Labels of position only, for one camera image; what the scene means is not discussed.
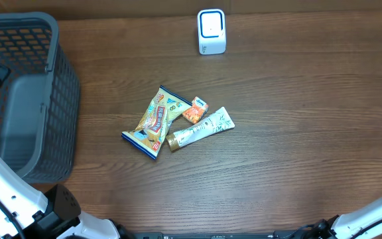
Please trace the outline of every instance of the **cable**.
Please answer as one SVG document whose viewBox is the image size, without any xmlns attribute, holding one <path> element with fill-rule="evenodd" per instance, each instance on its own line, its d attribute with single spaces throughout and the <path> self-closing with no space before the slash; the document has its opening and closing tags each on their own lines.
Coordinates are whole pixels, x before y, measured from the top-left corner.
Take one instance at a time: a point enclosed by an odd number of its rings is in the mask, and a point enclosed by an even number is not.
<svg viewBox="0 0 382 239">
<path fill-rule="evenodd" d="M 294 236 L 299 230 L 303 230 L 305 228 L 312 228 L 314 226 L 315 225 L 313 225 L 313 224 L 301 226 L 299 229 L 295 230 L 292 234 L 289 234 L 288 236 L 283 236 L 283 237 L 279 237 L 277 235 L 275 236 L 275 232 L 273 232 L 273 238 L 276 238 L 276 239 L 285 239 L 285 238 L 288 238 L 290 236 Z"/>
<path fill-rule="evenodd" d="M 371 230 L 372 228 L 380 225 L 382 223 L 382 219 L 377 221 L 377 222 L 374 222 L 373 224 L 367 226 L 366 228 L 360 230 L 359 232 L 357 232 L 354 236 L 352 236 L 350 239 L 355 239 L 357 238 L 358 236 L 361 236 L 363 233 L 367 232 L 368 230 Z"/>
<path fill-rule="evenodd" d="M 23 229 L 21 228 L 19 222 L 17 222 L 17 219 L 11 212 L 7 209 L 7 207 L 4 206 L 4 204 L 0 201 L 0 209 L 5 214 L 5 216 L 8 218 L 8 220 L 13 223 L 13 226 L 16 228 L 17 232 L 19 233 L 19 236 L 21 239 L 26 239 L 25 234 L 23 233 Z"/>
</svg>

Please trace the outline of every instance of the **tube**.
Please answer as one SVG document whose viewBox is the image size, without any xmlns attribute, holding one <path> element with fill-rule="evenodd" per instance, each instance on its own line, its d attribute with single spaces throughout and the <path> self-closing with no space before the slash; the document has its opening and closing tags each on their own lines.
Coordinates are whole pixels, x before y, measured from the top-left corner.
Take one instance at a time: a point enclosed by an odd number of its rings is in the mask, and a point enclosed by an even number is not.
<svg viewBox="0 0 382 239">
<path fill-rule="evenodd" d="M 235 124 L 232 122 L 232 119 L 226 112 L 225 108 L 222 107 L 188 129 L 176 131 L 166 136 L 166 139 L 169 143 L 170 150 L 174 151 L 179 147 L 184 147 L 185 145 L 189 145 L 190 143 L 198 141 L 204 137 L 227 129 L 232 129 L 234 127 Z"/>
</svg>

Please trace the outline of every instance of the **orange and white wrapper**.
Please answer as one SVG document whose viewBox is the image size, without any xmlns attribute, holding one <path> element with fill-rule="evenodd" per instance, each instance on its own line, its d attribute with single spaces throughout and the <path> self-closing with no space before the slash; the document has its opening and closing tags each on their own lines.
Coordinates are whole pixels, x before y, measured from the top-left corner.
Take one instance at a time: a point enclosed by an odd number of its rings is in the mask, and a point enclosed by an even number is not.
<svg viewBox="0 0 382 239">
<path fill-rule="evenodd" d="M 191 108 L 187 109 L 182 115 L 191 123 L 196 124 L 203 118 L 204 114 L 209 110 L 209 105 L 199 97 L 192 100 Z"/>
</svg>

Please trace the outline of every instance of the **hand cream tube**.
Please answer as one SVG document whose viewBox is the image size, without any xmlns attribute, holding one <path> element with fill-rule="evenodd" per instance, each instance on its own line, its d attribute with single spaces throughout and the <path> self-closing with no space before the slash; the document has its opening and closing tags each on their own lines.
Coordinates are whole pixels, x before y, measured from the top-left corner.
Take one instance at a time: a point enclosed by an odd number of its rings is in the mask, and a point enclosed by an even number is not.
<svg viewBox="0 0 382 239">
<path fill-rule="evenodd" d="M 174 151 L 179 147 L 184 147 L 204 137 L 234 127 L 235 124 L 232 122 L 225 108 L 222 107 L 188 129 L 176 131 L 166 136 L 166 139 L 169 142 L 170 150 Z"/>
</svg>

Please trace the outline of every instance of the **brown wall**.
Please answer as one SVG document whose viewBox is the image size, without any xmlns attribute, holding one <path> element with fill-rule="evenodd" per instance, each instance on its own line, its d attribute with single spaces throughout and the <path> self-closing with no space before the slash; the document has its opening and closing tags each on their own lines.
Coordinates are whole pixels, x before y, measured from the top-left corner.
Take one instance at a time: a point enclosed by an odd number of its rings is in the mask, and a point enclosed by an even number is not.
<svg viewBox="0 0 382 239">
<path fill-rule="evenodd" d="M 0 0 L 0 13 L 44 11 L 57 19 L 196 15 L 205 8 L 225 13 L 382 9 L 382 0 Z"/>
</svg>

